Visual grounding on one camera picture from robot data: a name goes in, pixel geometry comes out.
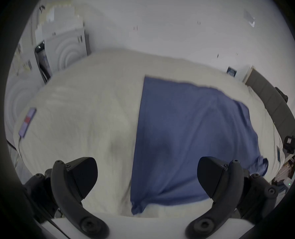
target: gray headboard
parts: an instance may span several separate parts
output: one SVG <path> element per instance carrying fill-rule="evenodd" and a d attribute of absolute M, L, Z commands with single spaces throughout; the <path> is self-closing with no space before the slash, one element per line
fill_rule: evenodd
<path fill-rule="evenodd" d="M 244 83 L 250 86 L 260 97 L 270 114 L 281 137 L 295 137 L 295 118 L 279 92 L 253 67 L 247 73 Z"/>

